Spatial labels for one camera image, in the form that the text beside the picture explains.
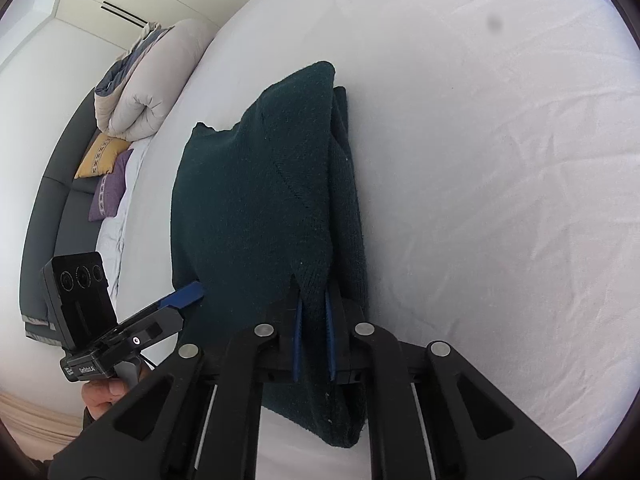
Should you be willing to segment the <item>person's left hand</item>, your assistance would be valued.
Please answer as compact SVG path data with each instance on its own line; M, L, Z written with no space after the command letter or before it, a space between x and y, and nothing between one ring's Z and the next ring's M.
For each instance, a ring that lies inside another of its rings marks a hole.
M85 422L98 420L129 391L130 387L120 378L85 382L81 387L81 399L85 404Z

